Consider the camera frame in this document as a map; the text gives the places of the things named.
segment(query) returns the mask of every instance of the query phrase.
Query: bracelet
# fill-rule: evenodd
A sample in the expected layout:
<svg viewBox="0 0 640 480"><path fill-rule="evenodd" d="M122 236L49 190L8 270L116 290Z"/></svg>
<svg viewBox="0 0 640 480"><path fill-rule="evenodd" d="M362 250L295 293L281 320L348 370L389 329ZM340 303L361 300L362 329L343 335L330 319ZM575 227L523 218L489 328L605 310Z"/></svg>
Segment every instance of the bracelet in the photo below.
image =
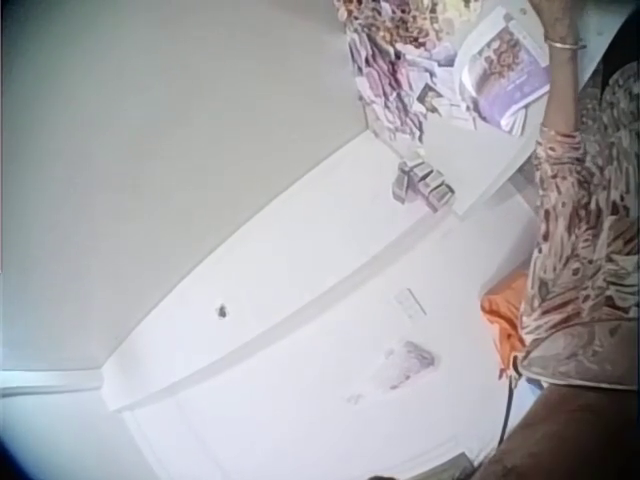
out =
<svg viewBox="0 0 640 480"><path fill-rule="evenodd" d="M544 43L546 43L550 47L560 48L562 50L582 50L587 47L584 43L561 43L554 42L553 40L549 40L548 38L544 39Z"/></svg>

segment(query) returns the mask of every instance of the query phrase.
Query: woman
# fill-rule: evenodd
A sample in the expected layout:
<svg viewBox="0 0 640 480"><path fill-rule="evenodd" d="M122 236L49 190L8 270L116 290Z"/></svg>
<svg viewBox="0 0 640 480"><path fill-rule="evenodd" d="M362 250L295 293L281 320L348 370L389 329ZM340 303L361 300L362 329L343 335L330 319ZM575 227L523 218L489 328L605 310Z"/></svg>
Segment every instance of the woman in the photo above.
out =
<svg viewBox="0 0 640 480"><path fill-rule="evenodd" d="M551 88L533 156L540 234L515 365L546 388L473 480L638 478L638 23L620 50L635 61L614 58L602 96L600 71L578 95L576 2L530 0Z"/></svg>

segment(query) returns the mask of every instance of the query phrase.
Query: orange cloth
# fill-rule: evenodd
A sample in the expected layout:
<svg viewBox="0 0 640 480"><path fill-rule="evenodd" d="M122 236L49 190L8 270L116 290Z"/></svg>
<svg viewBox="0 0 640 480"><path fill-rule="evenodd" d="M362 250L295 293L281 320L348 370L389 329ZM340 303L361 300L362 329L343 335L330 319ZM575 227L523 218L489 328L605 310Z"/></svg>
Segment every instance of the orange cloth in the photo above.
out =
<svg viewBox="0 0 640 480"><path fill-rule="evenodd" d="M480 303L487 321L496 327L494 343L502 363L500 377L511 372L513 354L524 349L518 325L526 288L527 272L520 270L491 289Z"/></svg>

